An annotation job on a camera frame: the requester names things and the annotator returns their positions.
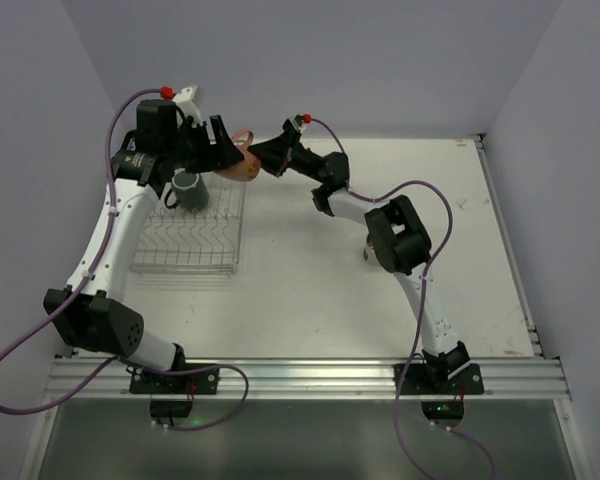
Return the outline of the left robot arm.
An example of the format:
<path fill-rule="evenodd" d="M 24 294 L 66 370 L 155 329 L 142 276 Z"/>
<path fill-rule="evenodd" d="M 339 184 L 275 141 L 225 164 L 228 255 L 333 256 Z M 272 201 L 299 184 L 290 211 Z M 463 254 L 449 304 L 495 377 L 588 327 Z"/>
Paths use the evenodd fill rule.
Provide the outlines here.
<path fill-rule="evenodd" d="M 150 332 L 124 303 L 141 233 L 177 170 L 218 171 L 243 155 L 221 116 L 196 121 L 181 103 L 150 99 L 137 105 L 135 129 L 105 158 L 111 175 L 91 239 L 65 287 L 48 290 L 43 307 L 65 344 L 169 371 L 180 347 Z"/>

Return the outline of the metal tin cup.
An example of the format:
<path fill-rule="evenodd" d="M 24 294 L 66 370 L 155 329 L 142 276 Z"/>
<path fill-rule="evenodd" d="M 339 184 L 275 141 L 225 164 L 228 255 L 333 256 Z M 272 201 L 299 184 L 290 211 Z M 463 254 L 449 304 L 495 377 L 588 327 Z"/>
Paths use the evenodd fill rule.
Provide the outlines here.
<path fill-rule="evenodd" d="M 379 267 L 380 263 L 376 257 L 373 246 L 370 243 L 366 243 L 363 249 L 363 259 L 371 266 Z"/>

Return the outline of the orange ceramic mug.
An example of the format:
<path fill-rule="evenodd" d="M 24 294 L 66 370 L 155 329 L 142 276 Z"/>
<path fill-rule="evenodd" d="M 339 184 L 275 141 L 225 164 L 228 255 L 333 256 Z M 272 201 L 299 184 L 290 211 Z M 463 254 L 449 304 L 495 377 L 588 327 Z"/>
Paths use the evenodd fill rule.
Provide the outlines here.
<path fill-rule="evenodd" d="M 246 183 L 254 180 L 261 171 L 261 160 L 249 151 L 253 140 L 252 130 L 237 131 L 231 137 L 231 141 L 242 154 L 242 160 L 229 168 L 215 171 L 215 174 L 235 182 Z"/>

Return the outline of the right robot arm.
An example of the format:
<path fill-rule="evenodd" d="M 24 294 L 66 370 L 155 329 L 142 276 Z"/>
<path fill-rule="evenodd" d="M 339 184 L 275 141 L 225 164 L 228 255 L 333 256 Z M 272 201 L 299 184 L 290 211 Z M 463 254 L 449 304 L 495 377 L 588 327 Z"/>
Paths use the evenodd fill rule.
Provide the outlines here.
<path fill-rule="evenodd" d="M 278 136 L 247 147 L 261 167 L 277 177 L 292 169 L 319 183 L 312 190 L 316 209 L 334 218 L 351 220 L 367 228 L 367 236 L 379 265 L 394 276 L 416 316 L 414 346 L 421 349 L 423 372 L 433 387 L 440 387 L 466 369 L 470 356 L 438 298 L 431 277 L 433 261 L 448 243 L 453 215 L 446 198 L 433 185 L 408 181 L 431 189 L 447 212 L 447 230 L 438 247 L 412 201 L 396 190 L 379 197 L 365 197 L 351 190 L 349 159 L 345 150 L 319 155 L 301 143 L 307 115 L 291 118 Z"/>

